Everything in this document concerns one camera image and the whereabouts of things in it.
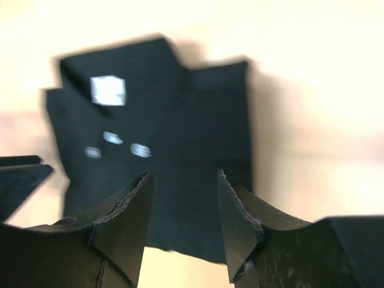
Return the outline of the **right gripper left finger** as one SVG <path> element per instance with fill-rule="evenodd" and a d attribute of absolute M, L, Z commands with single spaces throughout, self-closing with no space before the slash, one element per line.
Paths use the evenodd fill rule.
<path fill-rule="evenodd" d="M 1 225 L 2 287 L 137 287 L 153 177 L 52 225 Z"/>

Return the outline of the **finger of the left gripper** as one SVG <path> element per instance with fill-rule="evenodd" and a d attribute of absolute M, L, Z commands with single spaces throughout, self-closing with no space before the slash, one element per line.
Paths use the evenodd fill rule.
<path fill-rule="evenodd" d="M 37 155 L 1 157 L 1 221 L 7 221 L 52 173 Z"/>

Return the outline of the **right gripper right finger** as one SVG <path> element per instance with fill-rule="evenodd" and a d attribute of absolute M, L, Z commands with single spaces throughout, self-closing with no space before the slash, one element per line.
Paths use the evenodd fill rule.
<path fill-rule="evenodd" d="M 383 217 L 308 222 L 246 190 L 224 171 L 218 206 L 236 287 L 382 287 Z"/>

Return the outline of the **black long sleeve shirt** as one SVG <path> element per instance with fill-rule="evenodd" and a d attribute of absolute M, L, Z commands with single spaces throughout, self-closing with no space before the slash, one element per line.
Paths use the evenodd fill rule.
<path fill-rule="evenodd" d="M 58 61 L 62 87 L 46 110 L 69 179 L 69 217 L 154 178 L 146 245 L 213 263 L 226 261 L 217 172 L 251 188 L 247 71 L 241 58 L 186 67 L 158 36 Z"/>

